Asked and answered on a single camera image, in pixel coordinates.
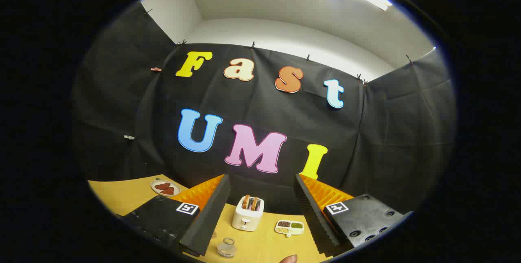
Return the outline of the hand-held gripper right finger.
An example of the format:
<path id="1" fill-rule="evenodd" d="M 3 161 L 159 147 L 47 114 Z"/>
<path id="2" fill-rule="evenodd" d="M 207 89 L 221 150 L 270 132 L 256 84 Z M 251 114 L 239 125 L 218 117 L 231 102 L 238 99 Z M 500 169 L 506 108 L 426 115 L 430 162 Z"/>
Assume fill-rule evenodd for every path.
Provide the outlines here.
<path id="1" fill-rule="evenodd" d="M 294 192 L 318 252 L 327 257 L 359 248 L 409 216 L 373 195 L 353 197 L 303 174 L 295 175 Z"/>

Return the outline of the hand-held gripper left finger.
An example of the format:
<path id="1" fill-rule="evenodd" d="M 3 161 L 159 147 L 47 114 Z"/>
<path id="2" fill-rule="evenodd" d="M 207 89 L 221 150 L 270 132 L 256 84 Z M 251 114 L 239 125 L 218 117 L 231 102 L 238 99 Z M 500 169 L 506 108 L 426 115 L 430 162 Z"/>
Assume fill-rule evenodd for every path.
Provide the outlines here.
<path id="1" fill-rule="evenodd" d="M 172 183 L 155 181 L 157 194 L 116 215 L 136 233 L 174 254 L 203 256 L 231 192 L 222 174 L 171 195 Z"/>

